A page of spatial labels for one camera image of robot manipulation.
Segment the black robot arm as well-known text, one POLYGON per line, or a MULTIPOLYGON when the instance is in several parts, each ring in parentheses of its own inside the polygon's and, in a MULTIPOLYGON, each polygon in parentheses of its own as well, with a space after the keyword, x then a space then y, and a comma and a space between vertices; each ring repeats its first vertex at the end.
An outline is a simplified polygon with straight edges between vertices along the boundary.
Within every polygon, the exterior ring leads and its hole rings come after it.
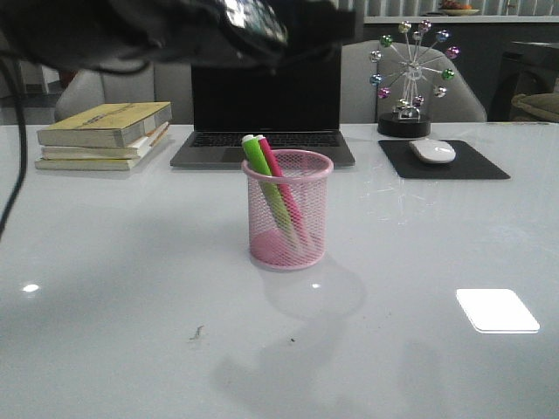
POLYGON ((328 55, 355 35, 333 1, 3 1, 12 53, 57 70, 140 71, 150 63, 274 68, 328 55))

